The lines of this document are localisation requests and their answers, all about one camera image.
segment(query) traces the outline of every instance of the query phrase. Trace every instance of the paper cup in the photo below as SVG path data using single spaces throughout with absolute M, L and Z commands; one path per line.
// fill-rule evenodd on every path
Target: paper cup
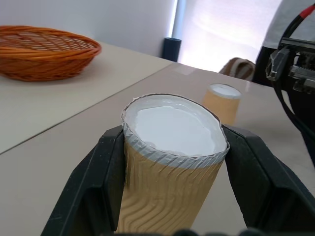
M 213 84 L 207 89 L 202 105 L 216 114 L 221 123 L 233 125 L 241 93 L 230 85 Z
M 229 149 L 220 121 L 170 94 L 135 99 L 122 121 L 126 185 L 118 232 L 171 235 L 190 228 Z

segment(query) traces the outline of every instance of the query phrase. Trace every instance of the person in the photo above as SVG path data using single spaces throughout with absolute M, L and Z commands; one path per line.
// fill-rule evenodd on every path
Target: person
M 261 85 L 271 86 L 266 78 L 265 69 L 270 55 L 278 48 L 280 39 L 292 20 L 305 8 L 315 3 L 315 0 L 283 0 L 268 28 L 260 53 L 256 60 L 252 81 Z M 308 16 L 292 34 L 291 38 L 315 41 L 315 13 Z M 291 107 L 297 117 L 315 132 L 315 95 L 298 92 L 292 88 L 286 90 Z M 302 133 L 308 152 L 315 165 L 315 143 Z

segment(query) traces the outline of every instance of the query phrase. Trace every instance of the orange wicker basket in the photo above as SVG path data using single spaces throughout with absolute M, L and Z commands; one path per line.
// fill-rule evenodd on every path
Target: orange wicker basket
M 0 26 L 0 74 L 23 81 L 78 75 L 101 52 L 87 37 L 49 28 Z

